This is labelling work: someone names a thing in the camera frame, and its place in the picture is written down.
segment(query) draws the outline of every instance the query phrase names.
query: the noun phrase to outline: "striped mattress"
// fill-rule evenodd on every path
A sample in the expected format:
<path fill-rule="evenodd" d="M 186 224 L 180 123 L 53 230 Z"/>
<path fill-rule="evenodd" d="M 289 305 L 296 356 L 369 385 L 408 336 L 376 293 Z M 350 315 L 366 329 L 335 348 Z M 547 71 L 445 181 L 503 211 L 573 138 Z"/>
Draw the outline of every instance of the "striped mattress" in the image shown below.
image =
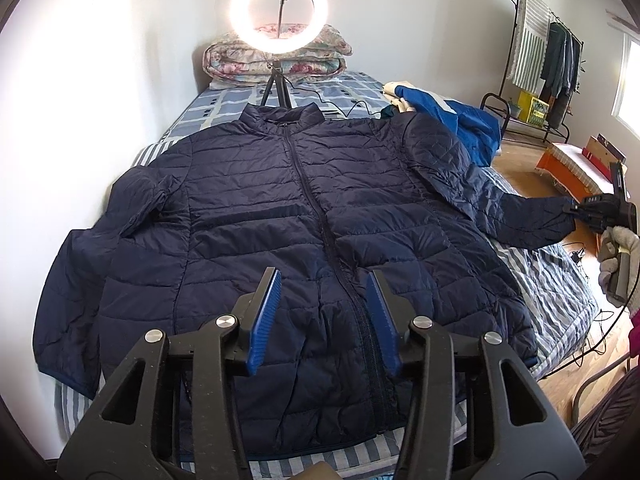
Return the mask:
<path fill-rule="evenodd" d="M 329 118 L 344 118 L 359 100 L 366 101 L 369 109 L 364 106 L 356 107 L 349 114 L 350 118 L 367 117 L 388 105 L 382 98 L 382 85 L 366 74 L 345 72 L 335 80 L 300 85 L 303 86 L 315 89 L 319 95 L 300 90 L 299 94 L 291 96 L 292 104 L 296 106 L 315 102 Z M 225 121 L 238 118 L 248 102 L 255 104 L 260 98 L 258 87 L 205 90 L 159 142 L 138 154 L 134 166 L 148 164 L 185 136 L 223 122 L 220 120 L 221 116 L 216 114 L 225 114 Z M 334 101 L 341 112 L 331 104 L 322 102 L 328 99 Z M 505 192 L 516 193 L 497 171 L 492 168 L 482 170 L 496 186 Z M 580 270 L 560 244 L 527 251 L 502 245 L 493 239 L 489 241 L 500 259 L 511 269 L 531 312 L 538 339 L 539 360 L 538 365 L 532 369 L 532 374 L 535 378 L 540 378 L 580 348 L 599 307 Z M 69 437 L 91 401 L 68 386 L 57 384 L 55 403 L 62 432 Z M 458 442 L 466 435 L 465 401 L 456 406 L 455 415 L 454 437 Z M 286 460 L 251 462 L 251 471 L 255 479 L 284 479 L 316 462 L 324 461 L 344 478 L 353 480 L 389 474 L 393 472 L 398 459 L 403 435 L 404 429 L 400 428 L 346 449 Z M 183 463 L 182 466 L 193 470 L 193 463 Z"/>

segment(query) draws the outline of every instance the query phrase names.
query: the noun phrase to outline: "jacket collar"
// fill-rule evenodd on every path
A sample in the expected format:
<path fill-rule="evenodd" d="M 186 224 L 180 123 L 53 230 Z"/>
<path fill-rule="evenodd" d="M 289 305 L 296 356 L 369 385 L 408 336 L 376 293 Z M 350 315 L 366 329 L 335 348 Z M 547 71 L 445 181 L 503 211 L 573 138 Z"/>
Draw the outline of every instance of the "jacket collar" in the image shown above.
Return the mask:
<path fill-rule="evenodd" d="M 292 110 L 248 104 L 240 121 L 252 130 L 270 134 L 281 133 L 285 123 L 289 133 L 295 134 L 324 122 L 324 115 L 315 103 Z"/>

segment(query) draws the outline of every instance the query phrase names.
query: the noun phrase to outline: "cable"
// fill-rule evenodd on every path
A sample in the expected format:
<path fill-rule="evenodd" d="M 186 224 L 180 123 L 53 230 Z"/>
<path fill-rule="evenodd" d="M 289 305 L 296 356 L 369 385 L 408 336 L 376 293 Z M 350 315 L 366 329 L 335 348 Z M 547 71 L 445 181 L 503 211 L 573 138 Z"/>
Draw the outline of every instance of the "cable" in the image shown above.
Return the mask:
<path fill-rule="evenodd" d="M 608 317 L 603 317 L 602 319 L 593 319 L 594 321 L 598 322 L 598 323 L 602 323 L 604 321 L 608 321 L 609 319 L 611 319 L 615 312 L 613 312 L 613 310 L 600 310 L 599 313 L 596 314 L 596 316 L 599 316 L 600 314 L 609 314 Z"/>
<path fill-rule="evenodd" d="M 587 346 L 587 339 L 589 337 L 587 336 L 584 341 L 582 342 L 582 347 L 580 348 L 580 355 L 578 355 L 578 357 L 576 357 L 576 362 L 575 364 L 577 365 L 578 369 L 582 368 L 582 364 L 584 363 L 584 347 Z"/>
<path fill-rule="evenodd" d="M 567 246 L 569 246 L 569 245 L 581 245 L 581 246 L 582 246 L 582 248 L 585 248 L 585 247 L 586 247 L 586 246 L 584 245 L 584 243 L 583 243 L 583 242 L 569 242 L 569 243 L 567 243 L 567 244 L 562 244 L 562 247 L 567 247 Z"/>
<path fill-rule="evenodd" d="M 604 336 L 604 329 L 602 328 L 602 321 L 596 320 L 594 319 L 594 321 L 597 321 L 598 326 L 600 327 L 600 336 Z M 598 350 L 598 345 L 596 346 L 592 346 L 591 348 L 593 348 L 593 351 L 596 352 L 596 354 L 598 355 L 604 355 L 607 353 L 607 340 L 605 339 L 603 341 L 603 345 L 604 345 L 604 349 L 603 350 Z"/>
<path fill-rule="evenodd" d="M 607 331 L 602 335 L 602 338 L 598 341 L 598 343 L 591 347 L 589 350 L 587 350 L 586 352 L 583 352 L 581 356 L 578 356 L 577 358 L 572 359 L 571 361 L 569 361 L 568 363 L 563 364 L 561 367 L 556 368 L 555 370 L 553 370 L 552 372 L 549 372 L 547 375 L 545 375 L 544 377 L 542 377 L 542 379 L 540 379 L 541 381 L 544 379 L 548 379 L 549 377 L 551 377 L 553 374 L 557 374 L 560 370 L 564 370 L 565 368 L 567 368 L 568 366 L 574 364 L 575 362 L 578 361 L 579 358 L 584 358 L 585 356 L 587 356 L 588 354 L 590 354 L 591 352 L 596 351 L 597 352 L 597 348 L 598 346 L 600 346 L 602 344 L 602 342 L 607 338 L 607 336 L 609 335 L 609 333 L 611 332 L 611 330 L 613 330 L 613 327 L 616 325 L 616 323 L 620 320 L 620 317 L 622 317 L 622 315 L 625 313 L 625 310 L 629 304 L 629 301 L 631 301 L 631 298 L 634 296 L 634 294 L 636 293 L 636 287 L 638 286 L 638 280 L 640 280 L 640 269 L 638 269 L 638 273 L 636 274 L 636 282 L 634 283 L 634 287 L 631 289 L 631 294 L 629 294 L 629 297 L 626 298 L 625 304 L 620 308 L 620 313 L 618 314 L 618 316 L 616 317 L 616 319 L 613 321 L 613 323 L 611 324 L 611 326 L 607 329 Z"/>
<path fill-rule="evenodd" d="M 325 101 L 324 99 L 322 99 L 322 96 L 321 96 L 321 95 L 320 95 L 320 93 L 319 93 L 319 92 L 317 92 L 316 90 L 313 90 L 312 88 L 302 88 L 301 86 L 295 86 L 295 85 L 294 85 L 294 84 L 293 84 L 293 83 L 292 83 L 292 82 L 291 82 L 291 81 L 290 81 L 286 76 L 284 76 L 284 75 L 282 76 L 282 78 L 284 79 L 284 81 L 286 81 L 287 83 L 289 83 L 289 85 L 291 86 L 291 88 L 292 88 L 293 90 L 302 90 L 302 91 L 305 91 L 305 92 L 313 92 L 314 94 L 316 94 L 316 95 L 318 96 L 318 99 L 320 100 L 320 102 L 321 102 L 321 103 L 326 104 L 326 105 L 331 105 L 331 106 L 335 107 L 335 108 L 336 108 L 336 109 L 337 109 L 337 110 L 338 110 L 342 115 L 344 115 L 344 118 L 345 118 L 345 119 L 348 119 L 348 118 L 349 118 L 350 113 L 351 113 L 351 112 L 353 112 L 353 109 L 358 105 L 358 103 L 364 103 L 364 105 L 365 105 L 365 107 L 366 107 L 366 109 L 367 109 L 367 114 L 369 114 L 370 116 L 372 116 L 372 115 L 376 115 L 376 114 L 379 114 L 379 113 L 380 113 L 380 112 L 372 112 L 372 111 L 369 109 L 369 105 L 367 104 L 367 102 L 366 102 L 366 101 L 359 100 L 359 101 L 356 101 L 356 102 L 353 104 L 353 106 L 350 108 L 350 110 L 345 114 L 345 113 L 342 111 L 342 108 L 340 108 L 337 104 L 332 103 L 331 101 Z"/>

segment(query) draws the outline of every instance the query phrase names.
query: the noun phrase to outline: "black clamp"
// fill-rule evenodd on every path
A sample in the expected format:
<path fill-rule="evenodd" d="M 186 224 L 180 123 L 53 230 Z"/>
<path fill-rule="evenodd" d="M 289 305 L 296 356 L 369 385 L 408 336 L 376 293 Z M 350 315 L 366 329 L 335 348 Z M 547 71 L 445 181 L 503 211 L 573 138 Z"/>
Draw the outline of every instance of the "black clamp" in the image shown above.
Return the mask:
<path fill-rule="evenodd" d="M 395 480 L 575 480 L 585 469 L 571 433 L 497 332 L 449 333 L 367 281 L 367 309 L 388 372 L 414 382 Z M 466 439 L 454 445 L 456 372 L 465 377 Z"/>
<path fill-rule="evenodd" d="M 232 378 L 262 364 L 280 285 L 280 272 L 268 267 L 254 293 L 197 332 L 150 330 L 140 338 L 66 444 L 57 468 L 63 480 L 250 480 Z M 189 367 L 197 476 L 178 456 L 180 374 Z"/>

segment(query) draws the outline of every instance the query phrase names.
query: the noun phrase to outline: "jacket zipper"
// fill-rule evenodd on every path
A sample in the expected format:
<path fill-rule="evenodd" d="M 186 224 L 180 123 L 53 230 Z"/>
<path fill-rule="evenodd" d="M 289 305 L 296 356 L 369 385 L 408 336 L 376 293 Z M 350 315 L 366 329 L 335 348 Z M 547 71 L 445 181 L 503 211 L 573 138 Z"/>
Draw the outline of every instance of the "jacket zipper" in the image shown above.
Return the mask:
<path fill-rule="evenodd" d="M 316 216 L 318 216 L 318 219 L 320 221 L 322 240 L 324 241 L 324 246 L 326 248 L 329 263 L 334 270 L 334 274 L 338 279 L 338 282 L 351 300 L 351 306 L 353 307 L 353 311 L 356 314 L 358 330 L 360 332 L 360 337 L 362 338 L 362 345 L 364 346 L 365 367 L 369 376 L 369 383 L 372 386 L 371 399 L 376 431 L 380 432 L 386 430 L 386 425 L 388 423 L 387 406 L 389 405 L 390 401 L 388 400 L 388 395 L 386 394 L 384 369 L 382 366 L 382 360 L 380 359 L 380 348 L 378 346 L 377 339 L 373 337 L 373 327 L 371 326 L 369 317 L 364 311 L 364 308 L 360 304 L 360 298 L 354 290 L 353 285 L 351 285 L 347 277 L 342 272 L 342 269 L 340 268 L 340 261 L 338 259 L 338 253 L 335 248 L 334 234 L 331 232 L 329 221 L 324 210 L 320 207 L 319 203 L 316 201 L 316 198 L 313 196 L 308 179 L 306 178 L 306 174 L 304 173 L 304 171 L 302 171 L 302 165 L 300 164 L 300 159 L 298 158 L 298 152 L 296 151 L 293 142 L 291 141 L 289 129 L 286 127 L 286 124 L 279 123 L 277 125 L 280 127 L 284 127 L 284 139 L 291 153 L 293 167 L 296 170 L 298 177 L 300 178 L 305 197 L 311 204 L 311 207 L 313 208 Z"/>

